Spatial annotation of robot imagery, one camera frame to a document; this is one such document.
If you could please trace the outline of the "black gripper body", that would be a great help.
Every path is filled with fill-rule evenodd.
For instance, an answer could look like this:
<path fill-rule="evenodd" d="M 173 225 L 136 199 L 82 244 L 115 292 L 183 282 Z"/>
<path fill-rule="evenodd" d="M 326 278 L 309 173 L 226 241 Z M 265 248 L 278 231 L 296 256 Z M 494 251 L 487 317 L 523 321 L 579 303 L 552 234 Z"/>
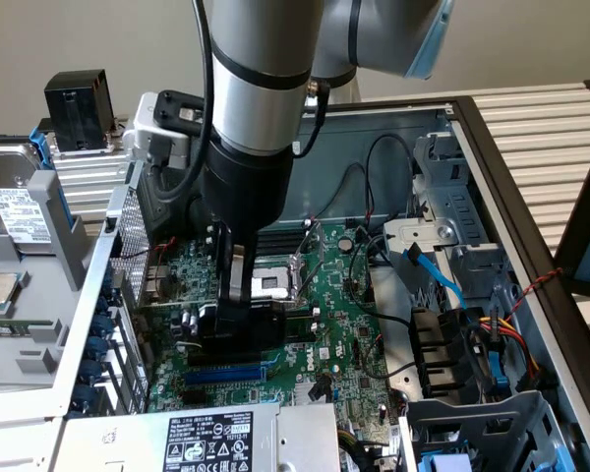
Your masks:
<path fill-rule="evenodd" d="M 233 232 L 258 232 L 282 214 L 293 166 L 285 148 L 271 155 L 209 144 L 203 172 L 204 201 Z"/>

